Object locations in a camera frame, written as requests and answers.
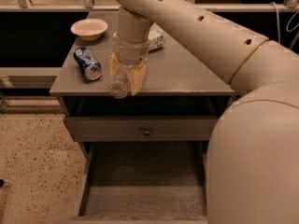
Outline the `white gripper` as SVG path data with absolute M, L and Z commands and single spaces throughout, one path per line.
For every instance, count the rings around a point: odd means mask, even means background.
M 146 75 L 146 64 L 142 63 L 149 54 L 150 42 L 131 43 L 120 38 L 117 33 L 112 36 L 112 50 L 110 56 L 110 75 L 118 77 L 122 73 L 122 64 L 131 65 L 128 69 L 128 79 L 132 95 L 138 94 L 143 86 Z

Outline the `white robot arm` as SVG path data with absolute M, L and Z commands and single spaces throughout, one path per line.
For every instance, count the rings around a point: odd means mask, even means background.
M 299 224 L 299 62 L 184 0 L 117 0 L 157 23 L 238 94 L 206 154 L 208 224 Z

